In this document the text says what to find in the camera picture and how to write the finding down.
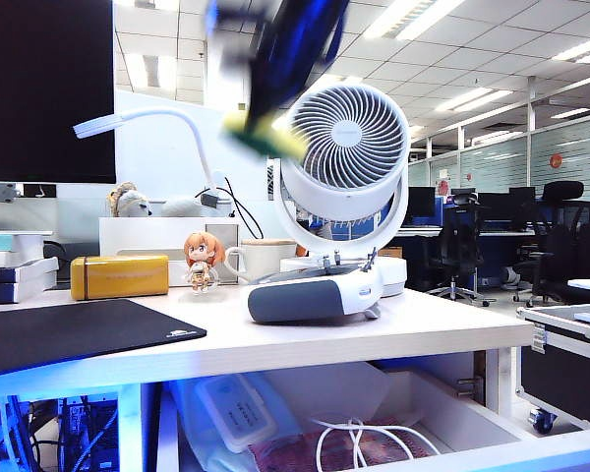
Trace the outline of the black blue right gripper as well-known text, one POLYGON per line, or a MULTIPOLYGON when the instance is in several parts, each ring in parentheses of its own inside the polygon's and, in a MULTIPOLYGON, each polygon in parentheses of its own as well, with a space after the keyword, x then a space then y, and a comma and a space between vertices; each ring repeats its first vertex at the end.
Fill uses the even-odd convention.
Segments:
POLYGON ((247 48, 225 50, 229 66, 249 66, 250 108, 244 132, 252 134, 262 118, 301 93, 315 69, 331 64, 338 53, 346 20, 346 1, 282 1, 270 15, 267 7, 236 8, 226 1, 206 7, 206 33, 227 25, 254 27, 247 48))

